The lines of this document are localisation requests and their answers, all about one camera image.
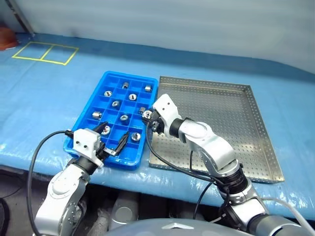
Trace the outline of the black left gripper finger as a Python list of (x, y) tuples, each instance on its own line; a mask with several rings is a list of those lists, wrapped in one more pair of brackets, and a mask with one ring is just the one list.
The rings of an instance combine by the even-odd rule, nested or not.
[(128, 136), (129, 136), (129, 132), (126, 132), (124, 135), (122, 135), (122, 137), (119, 140), (119, 143), (117, 145), (117, 147), (115, 148), (115, 152), (117, 155), (120, 154), (120, 152), (123, 150), (123, 148), (125, 147), (127, 140), (128, 140)]
[(107, 124), (108, 124), (107, 121), (100, 123), (98, 126), (94, 128), (94, 131), (98, 134), (101, 134), (104, 131)]

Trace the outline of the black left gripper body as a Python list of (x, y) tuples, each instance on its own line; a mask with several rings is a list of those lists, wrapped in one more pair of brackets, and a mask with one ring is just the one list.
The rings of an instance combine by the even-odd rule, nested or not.
[(97, 149), (97, 158), (99, 160), (104, 160), (108, 158), (109, 156), (116, 156), (117, 150), (116, 149), (110, 149), (105, 146), (105, 143), (100, 142), (100, 146)]

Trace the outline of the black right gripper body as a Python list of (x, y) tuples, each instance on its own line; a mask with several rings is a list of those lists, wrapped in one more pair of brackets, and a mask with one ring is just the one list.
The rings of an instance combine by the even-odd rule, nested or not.
[(161, 119), (160, 114), (156, 110), (152, 110), (149, 119), (149, 127), (155, 133), (164, 133), (164, 123)]

